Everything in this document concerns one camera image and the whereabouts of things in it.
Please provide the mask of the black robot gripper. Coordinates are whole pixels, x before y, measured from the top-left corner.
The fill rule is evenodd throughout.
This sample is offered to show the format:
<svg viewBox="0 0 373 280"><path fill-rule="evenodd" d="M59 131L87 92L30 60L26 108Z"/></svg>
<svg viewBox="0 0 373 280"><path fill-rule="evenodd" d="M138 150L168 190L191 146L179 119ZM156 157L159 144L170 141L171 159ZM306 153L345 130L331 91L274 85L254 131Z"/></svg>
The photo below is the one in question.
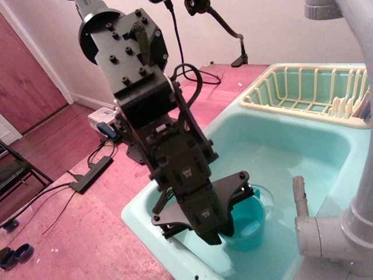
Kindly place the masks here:
<svg viewBox="0 0 373 280"><path fill-rule="evenodd" d="M176 201L152 217L152 224L162 229L163 236L168 239L185 229L193 230L210 246L221 244L220 235L232 237L231 211L251 197L249 173L240 171L214 182L205 175L194 180L176 171L171 174Z"/></svg>

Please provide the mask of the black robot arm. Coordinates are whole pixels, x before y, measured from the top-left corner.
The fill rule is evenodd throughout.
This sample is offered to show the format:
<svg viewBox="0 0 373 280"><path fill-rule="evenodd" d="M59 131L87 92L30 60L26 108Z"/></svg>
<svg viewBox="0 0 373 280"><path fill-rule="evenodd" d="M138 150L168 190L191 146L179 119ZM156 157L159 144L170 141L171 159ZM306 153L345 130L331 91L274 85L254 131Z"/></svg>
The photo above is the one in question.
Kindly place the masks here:
<svg viewBox="0 0 373 280"><path fill-rule="evenodd" d="M103 1L76 1L79 44L102 70L116 118L158 184L152 224L165 238L194 231L209 245L234 234L233 206L253 195L245 171L211 181L218 155L191 113L177 77L164 73L163 34L144 9L125 14Z"/></svg>

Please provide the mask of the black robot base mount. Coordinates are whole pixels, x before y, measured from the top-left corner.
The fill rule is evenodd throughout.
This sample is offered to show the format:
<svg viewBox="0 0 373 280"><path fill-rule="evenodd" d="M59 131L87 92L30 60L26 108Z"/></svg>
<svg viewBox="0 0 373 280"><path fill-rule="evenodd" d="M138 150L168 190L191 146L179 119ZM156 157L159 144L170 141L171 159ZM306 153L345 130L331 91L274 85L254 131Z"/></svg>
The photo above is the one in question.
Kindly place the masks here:
<svg viewBox="0 0 373 280"><path fill-rule="evenodd" d="M145 114L137 114L133 120L127 118L118 106L114 106L115 121L110 125L115 140L119 140L128 145L127 156L141 165L147 165L149 157L148 137L165 128L175 128L177 119L168 113L158 117L148 118Z"/></svg>

